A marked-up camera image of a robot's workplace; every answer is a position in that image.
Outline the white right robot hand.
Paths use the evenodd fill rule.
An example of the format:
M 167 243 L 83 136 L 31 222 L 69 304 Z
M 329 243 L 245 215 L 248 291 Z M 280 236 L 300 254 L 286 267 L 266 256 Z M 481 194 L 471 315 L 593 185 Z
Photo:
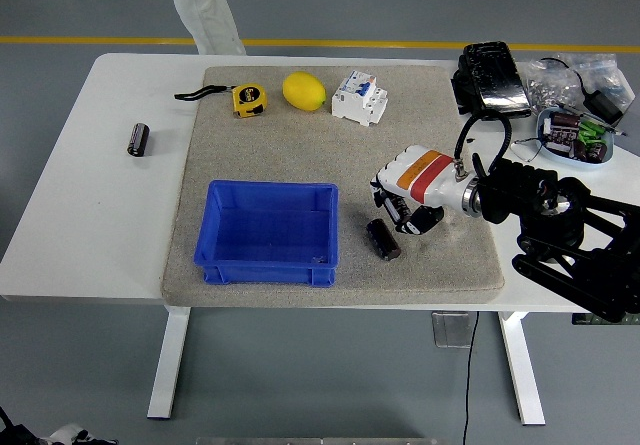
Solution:
M 382 167 L 370 181 L 374 203 L 389 214 L 396 231 L 422 235 L 450 208 L 480 214 L 477 177 L 461 161 L 421 145 L 412 145 Z

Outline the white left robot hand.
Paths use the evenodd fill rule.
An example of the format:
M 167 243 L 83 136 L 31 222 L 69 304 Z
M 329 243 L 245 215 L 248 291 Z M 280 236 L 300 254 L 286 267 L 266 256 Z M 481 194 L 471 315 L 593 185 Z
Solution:
M 118 445 L 117 439 L 103 439 L 94 436 L 86 428 L 71 423 L 64 425 L 50 436 L 44 438 L 46 444 L 92 444 L 92 445 Z

